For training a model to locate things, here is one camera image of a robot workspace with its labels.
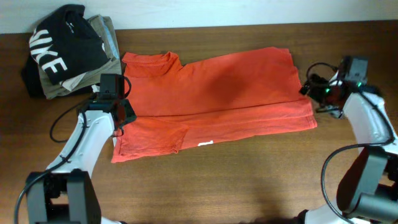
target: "white label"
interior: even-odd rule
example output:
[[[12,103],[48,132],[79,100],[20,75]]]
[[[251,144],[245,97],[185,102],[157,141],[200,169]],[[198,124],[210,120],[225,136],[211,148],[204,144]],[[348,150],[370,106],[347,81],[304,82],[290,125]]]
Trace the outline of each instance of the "white label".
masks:
[[[113,138],[112,138],[113,148],[116,147],[116,141],[117,141],[117,140],[118,140],[118,139],[116,139],[116,137],[113,137]]]
[[[198,144],[198,146],[206,146],[207,144],[213,144],[213,140],[211,140],[210,142],[201,142]]]

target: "wooden table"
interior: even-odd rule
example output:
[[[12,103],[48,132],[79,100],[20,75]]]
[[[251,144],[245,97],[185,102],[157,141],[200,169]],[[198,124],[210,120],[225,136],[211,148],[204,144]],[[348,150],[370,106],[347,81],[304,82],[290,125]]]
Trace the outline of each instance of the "wooden table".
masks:
[[[31,171],[46,168],[61,144],[49,138],[54,119],[86,96],[29,98],[20,78],[30,34],[0,36],[0,222],[11,223],[17,195]],[[263,47],[288,48],[304,80],[313,62],[337,65],[344,55],[369,58],[369,83],[381,88],[398,126],[398,21],[285,24],[189,29],[118,30],[120,53],[173,51],[182,63]],[[316,114],[318,128],[256,136],[188,149],[169,156],[111,164],[108,141],[93,173],[103,215],[129,223],[238,223],[257,217],[292,217],[324,204],[320,170],[333,150],[355,143],[347,120]],[[76,116],[55,130],[67,138]],[[344,152],[331,162],[327,188],[337,185],[357,155]],[[20,223],[27,223],[25,201]]]

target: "stack of clothes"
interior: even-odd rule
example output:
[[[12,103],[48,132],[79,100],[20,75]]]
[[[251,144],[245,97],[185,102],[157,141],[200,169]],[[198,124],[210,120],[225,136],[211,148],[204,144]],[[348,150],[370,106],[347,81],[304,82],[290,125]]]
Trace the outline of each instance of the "stack of clothes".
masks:
[[[89,93],[101,74],[121,75],[112,20],[101,15],[86,20],[84,10],[82,5],[62,6],[34,30],[21,74],[31,97]]]

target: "white wall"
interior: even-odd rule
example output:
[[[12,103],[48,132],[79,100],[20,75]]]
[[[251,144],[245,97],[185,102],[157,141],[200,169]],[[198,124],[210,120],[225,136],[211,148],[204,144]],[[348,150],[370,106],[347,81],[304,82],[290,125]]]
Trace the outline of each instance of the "white wall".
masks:
[[[398,19],[398,0],[0,0],[0,33],[31,32],[68,3],[110,16],[115,29]]]

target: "black t-shirt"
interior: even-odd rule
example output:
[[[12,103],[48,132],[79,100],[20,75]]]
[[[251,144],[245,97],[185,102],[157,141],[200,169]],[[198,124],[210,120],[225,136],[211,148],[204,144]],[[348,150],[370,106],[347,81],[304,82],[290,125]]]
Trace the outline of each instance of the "black t-shirt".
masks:
[[[30,54],[51,83],[100,68],[108,58],[103,41],[83,18],[85,7],[60,7],[35,29],[29,40]]]

